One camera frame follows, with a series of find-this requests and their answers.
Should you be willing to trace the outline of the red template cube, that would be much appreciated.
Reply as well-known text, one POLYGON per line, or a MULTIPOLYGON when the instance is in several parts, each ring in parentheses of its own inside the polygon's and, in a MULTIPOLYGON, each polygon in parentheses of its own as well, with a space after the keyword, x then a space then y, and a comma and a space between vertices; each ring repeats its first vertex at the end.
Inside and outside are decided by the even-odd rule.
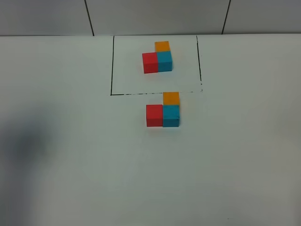
POLYGON ((158 72, 158 57, 156 52, 142 53, 143 72, 157 73, 158 72))

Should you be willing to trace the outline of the orange template cube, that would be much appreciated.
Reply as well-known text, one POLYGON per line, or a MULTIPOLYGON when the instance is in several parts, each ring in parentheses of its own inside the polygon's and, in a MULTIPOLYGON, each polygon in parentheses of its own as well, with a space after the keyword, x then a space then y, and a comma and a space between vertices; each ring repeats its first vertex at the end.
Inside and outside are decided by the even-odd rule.
POLYGON ((155 51, 156 52, 170 51, 169 41, 158 41, 158 42, 155 42, 155 51))

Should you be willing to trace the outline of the blue template cube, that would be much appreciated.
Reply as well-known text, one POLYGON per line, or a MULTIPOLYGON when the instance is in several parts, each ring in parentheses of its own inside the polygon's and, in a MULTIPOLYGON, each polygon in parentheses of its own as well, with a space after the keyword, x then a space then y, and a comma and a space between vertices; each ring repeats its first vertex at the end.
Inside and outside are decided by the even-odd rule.
POLYGON ((173 60, 171 51, 157 52, 158 71, 169 72, 173 69, 173 60))

